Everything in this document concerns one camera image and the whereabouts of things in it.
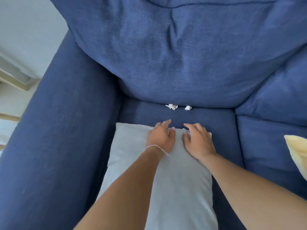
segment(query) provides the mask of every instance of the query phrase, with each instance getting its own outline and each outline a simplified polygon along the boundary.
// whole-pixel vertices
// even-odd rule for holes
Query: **blue sofa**
[[[74,228],[116,122],[199,122],[225,158],[307,199],[283,139],[307,138],[307,0],[51,1],[69,31],[0,158],[0,229]],[[245,229],[213,194],[219,229]]]

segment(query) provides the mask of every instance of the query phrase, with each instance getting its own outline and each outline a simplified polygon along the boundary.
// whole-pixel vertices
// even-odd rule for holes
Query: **hand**
[[[176,129],[174,127],[172,127],[168,133],[170,123],[171,120],[157,123],[154,129],[148,133],[146,147],[155,144],[169,153],[174,147],[176,135]]]
[[[202,127],[199,123],[185,123],[184,126],[190,130],[191,139],[185,132],[182,135],[183,143],[185,145],[185,149],[192,157],[203,163],[203,160],[207,155],[217,154],[211,140],[211,135],[206,131],[204,127]]]

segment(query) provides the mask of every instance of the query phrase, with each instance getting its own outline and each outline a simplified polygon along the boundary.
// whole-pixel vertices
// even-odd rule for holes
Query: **yellow pillow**
[[[307,139],[296,135],[285,135],[292,160],[307,180]]]

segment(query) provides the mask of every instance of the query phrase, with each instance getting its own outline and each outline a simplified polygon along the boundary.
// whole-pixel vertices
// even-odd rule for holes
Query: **bracelet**
[[[148,147],[145,148],[145,150],[148,149],[148,148],[151,147],[151,146],[157,146],[159,149],[162,150],[162,152],[163,152],[164,155],[169,156],[169,157],[171,156],[167,151],[165,151],[163,148],[161,148],[160,146],[155,145],[155,144],[149,145]]]

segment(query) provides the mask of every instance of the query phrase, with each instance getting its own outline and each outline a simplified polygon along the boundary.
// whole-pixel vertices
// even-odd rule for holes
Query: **person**
[[[170,123],[156,124],[146,142],[146,147],[152,146],[110,185],[75,230],[145,228],[154,176],[163,158],[159,147],[171,152],[175,144],[175,129],[168,132]],[[210,134],[199,123],[184,126],[191,133],[183,134],[186,151],[211,171],[247,230],[307,229],[306,200],[217,154]]]

